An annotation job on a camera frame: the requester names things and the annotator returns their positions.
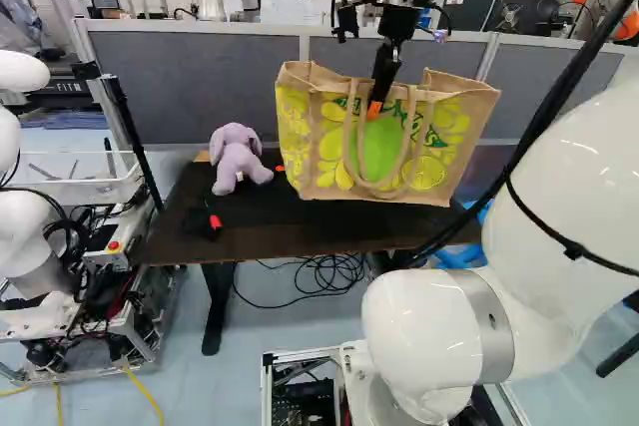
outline jute bag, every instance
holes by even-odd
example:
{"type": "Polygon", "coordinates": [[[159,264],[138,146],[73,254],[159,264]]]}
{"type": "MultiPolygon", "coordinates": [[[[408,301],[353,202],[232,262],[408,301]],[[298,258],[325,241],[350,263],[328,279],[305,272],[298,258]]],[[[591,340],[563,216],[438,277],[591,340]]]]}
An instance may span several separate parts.
{"type": "Polygon", "coordinates": [[[424,70],[395,83],[366,117],[373,80],[313,62],[285,62],[276,80],[280,149],[304,200],[368,200],[448,207],[499,91],[424,70]]]}

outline bag handle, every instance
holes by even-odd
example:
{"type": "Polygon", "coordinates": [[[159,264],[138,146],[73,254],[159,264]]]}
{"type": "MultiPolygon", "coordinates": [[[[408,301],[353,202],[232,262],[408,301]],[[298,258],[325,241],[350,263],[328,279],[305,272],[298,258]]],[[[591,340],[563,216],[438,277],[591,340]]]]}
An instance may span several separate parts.
{"type": "MultiPolygon", "coordinates": [[[[417,88],[415,86],[408,86],[408,117],[406,120],[406,125],[409,125],[407,129],[404,129],[404,135],[402,138],[401,150],[395,163],[390,170],[390,172],[380,181],[378,182],[368,182],[364,178],[362,178],[355,170],[352,161],[350,159],[350,130],[352,126],[352,111],[354,108],[355,94],[357,92],[357,79],[350,80],[350,89],[348,91],[348,100],[346,103],[346,117],[344,119],[343,125],[343,138],[342,138],[342,151],[343,151],[343,162],[346,168],[346,171],[353,178],[353,181],[359,185],[360,187],[367,189],[373,196],[378,197],[383,200],[391,200],[398,195],[400,195],[411,183],[412,178],[414,177],[417,170],[417,162],[413,162],[412,168],[410,169],[409,175],[404,182],[404,185],[394,192],[382,192],[379,189],[385,187],[395,176],[399,173],[401,169],[401,165],[406,158],[406,154],[408,152],[408,148],[410,146],[410,135],[412,132],[412,124],[414,121],[415,113],[417,110],[417,88]]],[[[426,111],[426,115],[421,123],[419,128],[419,134],[417,137],[417,146],[412,153],[412,158],[416,159],[420,156],[421,150],[423,148],[423,143],[426,137],[426,133],[428,132],[428,125],[430,124],[430,120],[432,117],[432,104],[428,102],[428,109],[426,111]]],[[[359,160],[359,166],[361,172],[365,177],[365,164],[363,161],[363,135],[364,135],[364,125],[366,122],[366,109],[359,109],[359,124],[357,126],[357,158],[359,160]]]]}

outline yellow cable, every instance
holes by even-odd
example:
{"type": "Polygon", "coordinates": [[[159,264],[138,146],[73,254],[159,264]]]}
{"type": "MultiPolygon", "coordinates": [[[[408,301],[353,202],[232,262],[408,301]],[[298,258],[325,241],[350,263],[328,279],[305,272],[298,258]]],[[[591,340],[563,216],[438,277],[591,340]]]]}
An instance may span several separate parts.
{"type": "Polygon", "coordinates": [[[4,398],[6,396],[11,396],[12,394],[21,393],[23,391],[26,391],[29,388],[31,388],[31,386],[26,385],[26,386],[22,386],[21,388],[18,388],[18,389],[12,389],[11,391],[0,391],[0,398],[4,398]]]}
{"type": "Polygon", "coordinates": [[[53,389],[56,390],[56,405],[58,407],[58,426],[64,426],[64,417],[62,416],[62,392],[58,383],[52,383],[53,389]]]}
{"type": "Polygon", "coordinates": [[[144,394],[144,396],[149,400],[149,402],[153,406],[153,409],[155,409],[156,414],[158,415],[158,419],[160,420],[160,426],[164,426],[164,413],[162,412],[162,408],[160,408],[160,405],[158,404],[158,402],[151,395],[149,390],[145,388],[144,384],[140,382],[138,377],[135,374],[133,374],[133,371],[131,371],[128,367],[124,367],[122,368],[122,370],[125,373],[127,373],[127,376],[129,376],[129,379],[133,381],[133,384],[135,384],[140,390],[140,392],[144,394]]]}

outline black tabletop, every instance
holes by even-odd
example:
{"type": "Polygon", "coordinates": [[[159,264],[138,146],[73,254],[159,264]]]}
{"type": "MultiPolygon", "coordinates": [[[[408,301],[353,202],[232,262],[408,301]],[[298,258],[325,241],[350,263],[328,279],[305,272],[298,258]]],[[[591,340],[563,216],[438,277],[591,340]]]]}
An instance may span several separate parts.
{"type": "MultiPolygon", "coordinates": [[[[265,151],[265,166],[282,163],[277,150],[265,151]]],[[[211,195],[216,170],[191,163],[182,171],[165,211],[153,224],[136,258],[165,265],[369,252],[420,245],[459,215],[455,208],[364,201],[303,201],[284,173],[267,185],[240,182],[226,197],[211,195]],[[194,209],[205,200],[223,224],[215,240],[187,232],[194,209]]],[[[479,241],[472,222],[453,242],[479,241]]]]}

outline plush elephant ear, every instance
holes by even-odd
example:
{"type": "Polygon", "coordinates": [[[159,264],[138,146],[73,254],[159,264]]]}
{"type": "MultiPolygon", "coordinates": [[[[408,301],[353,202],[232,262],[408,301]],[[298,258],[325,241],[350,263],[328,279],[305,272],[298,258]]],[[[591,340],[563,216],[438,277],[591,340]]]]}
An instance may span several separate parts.
{"type": "Polygon", "coordinates": [[[255,130],[249,127],[247,127],[247,130],[249,131],[249,143],[251,144],[251,150],[259,157],[262,154],[262,142],[260,142],[255,130]]]}
{"type": "Polygon", "coordinates": [[[211,165],[215,165],[222,157],[224,143],[224,127],[219,127],[213,132],[211,135],[211,141],[209,142],[209,157],[211,165]]]}

